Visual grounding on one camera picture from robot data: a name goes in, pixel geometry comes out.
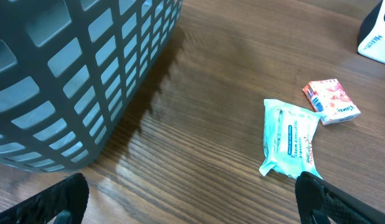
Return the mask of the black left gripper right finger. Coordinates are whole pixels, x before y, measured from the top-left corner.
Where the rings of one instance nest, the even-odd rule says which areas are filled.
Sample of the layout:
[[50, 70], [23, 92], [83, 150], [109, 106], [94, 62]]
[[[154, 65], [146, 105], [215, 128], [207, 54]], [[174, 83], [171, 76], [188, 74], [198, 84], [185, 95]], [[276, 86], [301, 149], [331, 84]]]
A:
[[302, 224], [385, 223], [383, 212], [306, 171], [295, 182], [295, 195]]

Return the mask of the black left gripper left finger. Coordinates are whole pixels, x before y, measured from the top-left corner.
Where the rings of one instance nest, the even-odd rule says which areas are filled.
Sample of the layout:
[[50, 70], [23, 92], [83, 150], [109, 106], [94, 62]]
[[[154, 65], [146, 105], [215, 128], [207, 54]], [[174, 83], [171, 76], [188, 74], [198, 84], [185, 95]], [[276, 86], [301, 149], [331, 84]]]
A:
[[81, 173], [0, 213], [0, 224], [54, 223], [81, 224], [88, 204], [89, 187]]

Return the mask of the teal white tissue pack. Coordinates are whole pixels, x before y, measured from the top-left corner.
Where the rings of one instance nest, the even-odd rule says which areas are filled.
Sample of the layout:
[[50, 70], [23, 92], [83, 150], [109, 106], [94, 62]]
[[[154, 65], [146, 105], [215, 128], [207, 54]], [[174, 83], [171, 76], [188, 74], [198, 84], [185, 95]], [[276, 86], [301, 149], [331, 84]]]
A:
[[315, 167], [312, 140], [322, 114], [276, 99], [265, 99], [264, 108], [262, 176], [274, 170], [294, 179], [302, 172], [321, 177]]

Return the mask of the small red white box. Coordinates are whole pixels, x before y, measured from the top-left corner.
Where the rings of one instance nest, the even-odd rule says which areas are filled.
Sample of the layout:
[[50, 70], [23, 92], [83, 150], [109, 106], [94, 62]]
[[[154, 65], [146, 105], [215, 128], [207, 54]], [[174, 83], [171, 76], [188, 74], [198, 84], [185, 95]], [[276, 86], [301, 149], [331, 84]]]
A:
[[337, 79], [310, 81], [303, 87], [313, 109], [322, 114], [322, 125], [351, 121], [361, 111], [346, 94]]

